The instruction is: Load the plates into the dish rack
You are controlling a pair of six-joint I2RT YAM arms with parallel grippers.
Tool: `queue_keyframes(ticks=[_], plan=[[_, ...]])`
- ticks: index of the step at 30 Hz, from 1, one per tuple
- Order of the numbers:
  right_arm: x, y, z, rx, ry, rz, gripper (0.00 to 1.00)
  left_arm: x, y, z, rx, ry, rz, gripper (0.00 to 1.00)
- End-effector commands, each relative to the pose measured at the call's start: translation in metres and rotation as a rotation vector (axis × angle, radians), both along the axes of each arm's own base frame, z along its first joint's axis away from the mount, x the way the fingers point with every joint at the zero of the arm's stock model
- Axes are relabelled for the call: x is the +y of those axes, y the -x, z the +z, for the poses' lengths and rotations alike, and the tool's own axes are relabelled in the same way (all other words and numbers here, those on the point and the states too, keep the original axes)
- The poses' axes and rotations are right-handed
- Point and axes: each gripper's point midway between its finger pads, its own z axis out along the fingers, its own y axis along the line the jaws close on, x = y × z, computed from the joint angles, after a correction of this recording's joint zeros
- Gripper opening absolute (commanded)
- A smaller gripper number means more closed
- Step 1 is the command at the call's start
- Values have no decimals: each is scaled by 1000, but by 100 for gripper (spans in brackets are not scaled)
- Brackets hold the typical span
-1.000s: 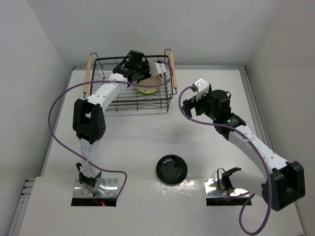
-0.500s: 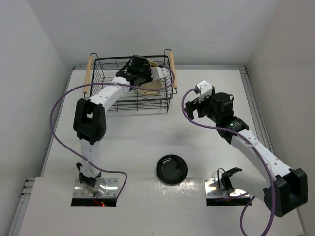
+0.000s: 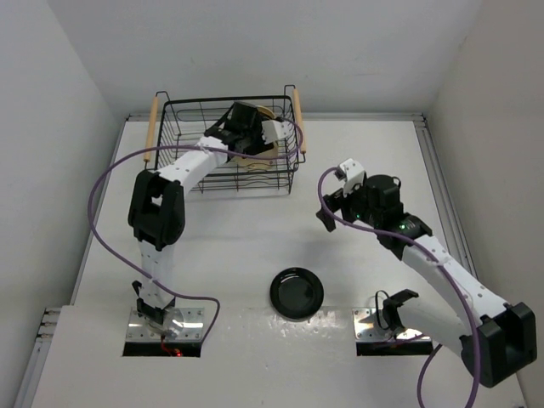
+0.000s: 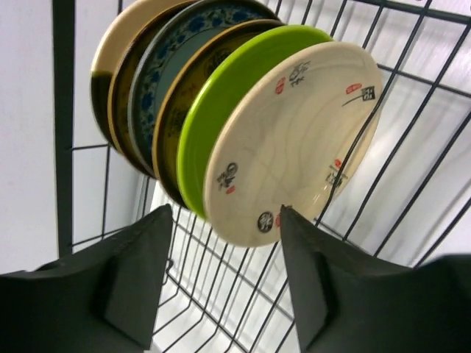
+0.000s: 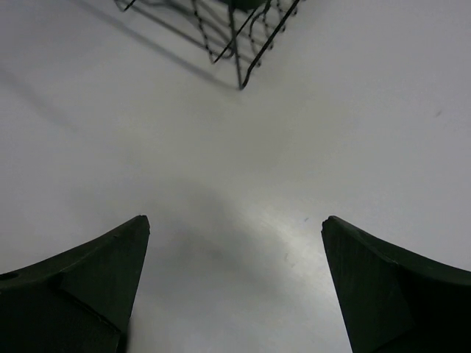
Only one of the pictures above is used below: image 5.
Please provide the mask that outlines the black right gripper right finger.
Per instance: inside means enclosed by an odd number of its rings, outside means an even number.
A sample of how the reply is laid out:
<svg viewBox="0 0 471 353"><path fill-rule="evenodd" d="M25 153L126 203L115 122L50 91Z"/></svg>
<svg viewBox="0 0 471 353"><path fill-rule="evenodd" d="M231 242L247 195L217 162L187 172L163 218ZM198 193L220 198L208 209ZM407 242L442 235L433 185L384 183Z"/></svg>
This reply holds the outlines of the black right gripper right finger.
<svg viewBox="0 0 471 353"><path fill-rule="evenodd" d="M353 352L469 352L470 273L331 216L322 241Z"/></svg>

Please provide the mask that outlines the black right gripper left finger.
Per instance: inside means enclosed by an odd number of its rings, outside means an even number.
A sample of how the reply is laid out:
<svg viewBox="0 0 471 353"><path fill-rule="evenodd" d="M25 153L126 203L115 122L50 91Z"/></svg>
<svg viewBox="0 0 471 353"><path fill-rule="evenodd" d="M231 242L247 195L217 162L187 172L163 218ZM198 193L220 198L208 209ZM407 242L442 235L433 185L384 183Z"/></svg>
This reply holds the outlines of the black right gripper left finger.
<svg viewBox="0 0 471 353"><path fill-rule="evenodd" d="M125 352L149 242L138 215L1 275L2 352Z"/></svg>

